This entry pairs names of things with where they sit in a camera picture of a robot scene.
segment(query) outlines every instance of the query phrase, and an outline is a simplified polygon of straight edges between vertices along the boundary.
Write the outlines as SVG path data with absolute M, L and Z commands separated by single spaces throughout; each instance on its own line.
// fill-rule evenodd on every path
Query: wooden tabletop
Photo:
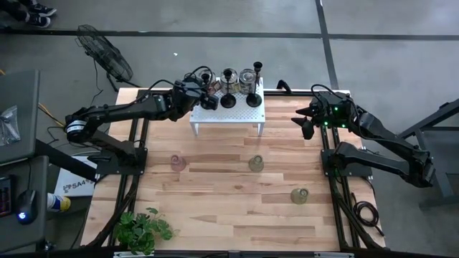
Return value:
M 137 89 L 121 88 L 117 104 L 136 98 Z M 153 207 L 166 215 L 176 237 L 156 243 L 157 249 L 337 251 L 330 187 L 323 175 L 321 134 L 304 140 L 290 121 L 295 110 L 307 107 L 309 97 L 265 97 L 266 124 L 262 137 L 256 125 L 206 124 L 195 137 L 189 116 L 176 123 L 151 121 L 146 145 L 148 161 L 138 188 L 136 213 Z M 140 138 L 142 122 L 138 126 Z M 127 140 L 131 121 L 112 123 L 110 135 Z M 339 129 L 342 141 L 361 140 Z M 187 166 L 173 172 L 177 154 Z M 262 172 L 251 172 L 248 161 L 261 155 Z M 107 176 L 95 187 L 82 244 L 92 241 L 113 214 L 120 176 Z M 375 204 L 369 184 L 349 178 L 358 201 Z M 290 192 L 307 188 L 306 204 L 293 204 Z M 349 224 L 344 219 L 348 243 Z M 384 246 L 375 228 L 366 228 Z

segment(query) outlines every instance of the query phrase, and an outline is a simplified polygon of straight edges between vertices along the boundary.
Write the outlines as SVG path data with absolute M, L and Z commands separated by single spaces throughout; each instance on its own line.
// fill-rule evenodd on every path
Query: shoe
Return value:
M 40 28 L 47 28 L 51 24 L 51 19 L 40 17 L 38 14 L 30 14 L 29 20 L 26 23 Z
M 42 4 L 34 4 L 29 6 L 29 12 L 38 14 L 40 17 L 49 17 L 56 13 L 56 9 L 46 7 Z

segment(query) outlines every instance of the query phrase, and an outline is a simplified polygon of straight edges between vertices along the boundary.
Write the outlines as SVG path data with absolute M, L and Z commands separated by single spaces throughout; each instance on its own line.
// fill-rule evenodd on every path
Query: potted plant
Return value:
M 139 213 L 134 219 L 132 212 L 123 213 L 114 229 L 116 239 L 127 245 L 135 255 L 137 252 L 149 255 L 158 240 L 170 240 L 174 236 L 169 224 L 160 219 L 163 214 L 158 215 L 158 210 L 154 208 L 147 208 L 147 211 L 153 214 L 153 218 Z

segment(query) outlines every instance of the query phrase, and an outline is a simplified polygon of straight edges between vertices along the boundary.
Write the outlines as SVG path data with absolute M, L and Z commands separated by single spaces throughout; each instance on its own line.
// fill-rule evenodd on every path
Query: electric fan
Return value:
M 113 76 L 118 82 L 140 87 L 129 82 L 133 72 L 128 62 L 121 55 L 120 50 L 114 47 L 107 38 L 100 35 L 97 29 L 87 24 L 80 25 L 77 30 L 77 38 L 85 49 L 85 53 L 107 72 L 107 78 L 116 92 L 118 92 L 118 88 L 110 76 Z

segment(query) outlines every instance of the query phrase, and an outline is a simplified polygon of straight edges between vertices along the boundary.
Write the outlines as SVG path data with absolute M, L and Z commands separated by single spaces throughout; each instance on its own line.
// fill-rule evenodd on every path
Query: black computer mouse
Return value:
M 16 218 L 22 225 L 31 224 L 37 218 L 37 192 L 23 191 L 16 200 Z

